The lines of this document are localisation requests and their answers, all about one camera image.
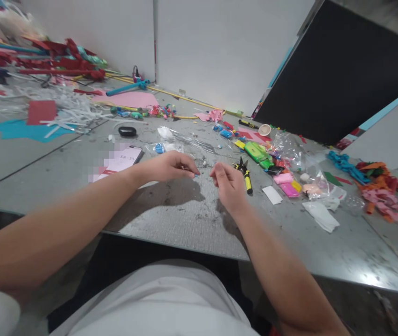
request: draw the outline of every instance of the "yellow rod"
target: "yellow rod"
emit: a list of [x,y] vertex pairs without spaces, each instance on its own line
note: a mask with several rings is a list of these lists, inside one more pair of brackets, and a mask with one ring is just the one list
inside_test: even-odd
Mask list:
[[[109,75],[109,74],[105,74],[105,75],[107,77],[113,77],[112,75]],[[117,80],[119,80],[121,82],[126,82],[126,83],[133,84],[133,80],[130,80],[130,79],[119,78],[119,77],[115,77],[113,79],[117,79]],[[173,97],[176,97],[176,98],[179,98],[179,99],[183,99],[183,100],[189,101],[191,103],[195,103],[195,104],[199,104],[199,105],[202,105],[202,106],[205,106],[205,107],[212,108],[213,110],[222,110],[223,111],[222,115],[225,114],[225,110],[224,109],[220,109],[220,108],[215,107],[213,105],[202,103],[202,102],[199,102],[199,101],[191,99],[191,98],[182,97],[182,96],[179,96],[179,95],[177,95],[175,93],[170,93],[170,92],[167,92],[167,91],[164,91],[164,90],[160,90],[160,89],[154,88],[152,86],[148,86],[148,88],[151,89],[151,90],[154,90],[154,91],[158,91],[158,92],[162,92],[162,93],[168,94],[170,96],[173,96]],[[183,118],[183,119],[197,119],[198,118],[198,117],[182,117],[182,116],[176,116],[176,117]]]

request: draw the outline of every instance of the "smartphone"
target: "smartphone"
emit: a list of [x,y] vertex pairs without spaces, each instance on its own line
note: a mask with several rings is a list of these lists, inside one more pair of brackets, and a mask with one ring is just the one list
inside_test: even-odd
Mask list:
[[96,181],[133,166],[140,161],[143,153],[142,148],[135,146],[129,146],[125,150],[118,152],[114,159],[109,160],[108,167],[99,175]]

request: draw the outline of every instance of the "person's left hand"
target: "person's left hand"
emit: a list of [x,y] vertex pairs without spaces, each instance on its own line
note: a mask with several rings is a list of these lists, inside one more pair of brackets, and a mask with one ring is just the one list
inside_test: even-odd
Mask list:
[[194,178],[200,175],[194,160],[189,155],[177,151],[164,153],[137,166],[148,182],[164,182],[182,177]]

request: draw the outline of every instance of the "hand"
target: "hand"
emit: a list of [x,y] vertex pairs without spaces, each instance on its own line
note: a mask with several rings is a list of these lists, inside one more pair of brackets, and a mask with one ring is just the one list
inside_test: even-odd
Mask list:
[[210,176],[213,178],[214,185],[219,188],[219,199],[232,216],[245,207],[247,190],[244,176],[239,170],[218,162],[213,167]]
[[146,182],[164,182],[176,178],[194,178],[200,175],[194,160],[177,151],[169,151],[156,158],[138,164]]

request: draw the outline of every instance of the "floor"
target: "floor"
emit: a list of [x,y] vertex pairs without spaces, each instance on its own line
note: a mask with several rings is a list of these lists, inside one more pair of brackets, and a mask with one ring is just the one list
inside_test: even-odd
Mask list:
[[[16,218],[16,215],[0,213],[0,228]],[[72,298],[99,239],[100,236],[96,237],[34,293],[22,312],[13,336],[48,335],[46,316]],[[239,270],[242,290],[253,302],[255,311],[277,326],[275,311],[263,293],[251,264],[240,262]],[[398,294],[320,277],[316,280],[352,335],[398,335]],[[390,308],[386,310],[387,300]]]

